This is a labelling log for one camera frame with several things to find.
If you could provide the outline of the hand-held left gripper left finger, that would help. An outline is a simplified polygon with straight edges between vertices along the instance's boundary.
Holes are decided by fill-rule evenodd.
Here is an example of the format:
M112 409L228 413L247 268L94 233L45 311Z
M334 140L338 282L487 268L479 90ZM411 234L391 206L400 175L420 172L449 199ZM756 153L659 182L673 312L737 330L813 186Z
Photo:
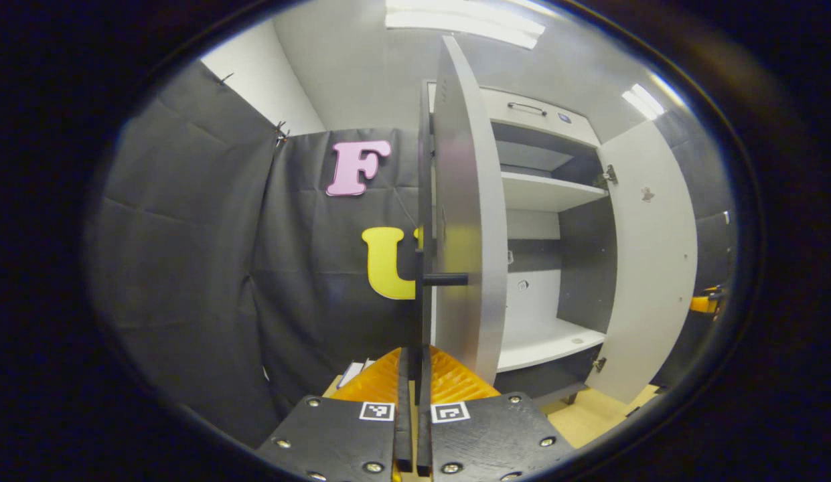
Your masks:
M331 396L296 403L257 456L295 481L398 481L412 469L408 353L379 357Z

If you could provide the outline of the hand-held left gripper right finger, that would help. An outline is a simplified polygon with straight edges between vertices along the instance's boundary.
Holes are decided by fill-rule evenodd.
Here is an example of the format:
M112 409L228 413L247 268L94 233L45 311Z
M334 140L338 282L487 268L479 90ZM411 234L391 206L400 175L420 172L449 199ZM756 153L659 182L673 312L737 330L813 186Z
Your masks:
M495 390L430 345L418 432L417 471L433 481L534 481L574 451L531 397Z

